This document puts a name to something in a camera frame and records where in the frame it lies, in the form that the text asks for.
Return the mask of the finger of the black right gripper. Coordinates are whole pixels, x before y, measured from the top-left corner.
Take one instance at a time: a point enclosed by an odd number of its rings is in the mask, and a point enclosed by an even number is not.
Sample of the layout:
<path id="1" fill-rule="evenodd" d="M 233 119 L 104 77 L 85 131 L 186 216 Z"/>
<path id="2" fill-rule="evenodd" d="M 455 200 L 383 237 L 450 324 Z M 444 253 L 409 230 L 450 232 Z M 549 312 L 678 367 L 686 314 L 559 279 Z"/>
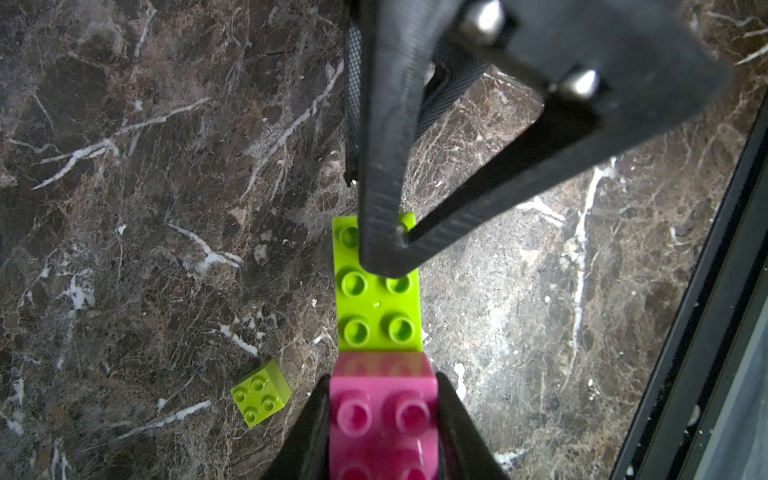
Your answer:
<path id="1" fill-rule="evenodd" d="M 359 259 L 371 273 L 400 278 L 478 226 L 531 196 L 522 186 L 532 168 L 493 168 L 490 158 L 413 227 L 400 221 L 406 177 L 414 153 L 445 166 L 446 148 L 433 128 L 414 139 L 432 55 L 447 39 L 481 60 L 447 30 L 452 1 L 360 1 L 362 33 L 358 159 Z"/>

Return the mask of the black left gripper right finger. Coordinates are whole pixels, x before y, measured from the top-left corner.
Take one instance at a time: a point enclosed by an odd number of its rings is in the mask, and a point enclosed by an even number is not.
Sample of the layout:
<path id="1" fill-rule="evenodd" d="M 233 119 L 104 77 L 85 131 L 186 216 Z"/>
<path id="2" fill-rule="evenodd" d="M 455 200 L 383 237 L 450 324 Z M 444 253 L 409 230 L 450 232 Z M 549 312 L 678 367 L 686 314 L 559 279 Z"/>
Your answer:
<path id="1" fill-rule="evenodd" d="M 439 479 L 507 479 L 448 377 L 438 372 Z"/>

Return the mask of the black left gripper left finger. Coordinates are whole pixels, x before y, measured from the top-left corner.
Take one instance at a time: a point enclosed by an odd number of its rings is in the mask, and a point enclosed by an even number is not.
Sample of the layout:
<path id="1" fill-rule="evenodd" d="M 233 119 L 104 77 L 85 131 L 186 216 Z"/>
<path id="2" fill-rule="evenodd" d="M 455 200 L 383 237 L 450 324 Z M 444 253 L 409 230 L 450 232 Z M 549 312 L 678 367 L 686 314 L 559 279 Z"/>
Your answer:
<path id="1" fill-rule="evenodd" d="M 261 476 L 262 479 L 328 480 L 330 478 L 329 386 L 330 376 L 322 376 L 277 456 Z"/>

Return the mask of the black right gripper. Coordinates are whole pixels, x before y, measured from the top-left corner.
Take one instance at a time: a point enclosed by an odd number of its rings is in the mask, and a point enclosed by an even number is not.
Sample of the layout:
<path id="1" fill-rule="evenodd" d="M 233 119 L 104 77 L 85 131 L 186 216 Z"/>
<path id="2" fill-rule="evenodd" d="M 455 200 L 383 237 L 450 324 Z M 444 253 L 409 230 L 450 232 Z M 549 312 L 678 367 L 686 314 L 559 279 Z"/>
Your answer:
<path id="1" fill-rule="evenodd" d="M 536 90 L 544 107 L 493 168 L 587 168 L 701 111 L 727 68 L 680 21 L 673 1 L 452 1 L 447 30 Z M 358 180 L 362 33 L 345 31 L 344 179 Z M 447 39 L 432 55 L 419 140 L 489 65 Z"/>

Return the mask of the pink 2x2 lego brick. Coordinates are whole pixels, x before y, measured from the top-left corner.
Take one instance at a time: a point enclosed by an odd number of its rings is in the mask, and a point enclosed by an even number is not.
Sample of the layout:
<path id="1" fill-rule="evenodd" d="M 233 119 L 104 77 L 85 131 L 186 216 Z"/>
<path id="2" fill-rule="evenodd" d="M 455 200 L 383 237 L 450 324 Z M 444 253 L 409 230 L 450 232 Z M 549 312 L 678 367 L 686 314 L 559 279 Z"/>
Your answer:
<path id="1" fill-rule="evenodd" d="M 342 352 L 330 379 L 330 477 L 437 478 L 437 413 L 424 353 Z"/>

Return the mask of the lime 2x4 lego brick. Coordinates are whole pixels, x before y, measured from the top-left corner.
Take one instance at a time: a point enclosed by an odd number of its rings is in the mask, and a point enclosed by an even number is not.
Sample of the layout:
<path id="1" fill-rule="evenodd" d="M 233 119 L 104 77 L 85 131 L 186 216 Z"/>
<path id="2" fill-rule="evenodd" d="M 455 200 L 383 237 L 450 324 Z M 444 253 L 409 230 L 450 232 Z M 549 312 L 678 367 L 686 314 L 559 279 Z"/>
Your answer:
<path id="1" fill-rule="evenodd" d="M 332 247 L 339 349 L 421 352 L 419 272 L 390 279 L 366 271 L 355 216 L 332 220 Z"/>

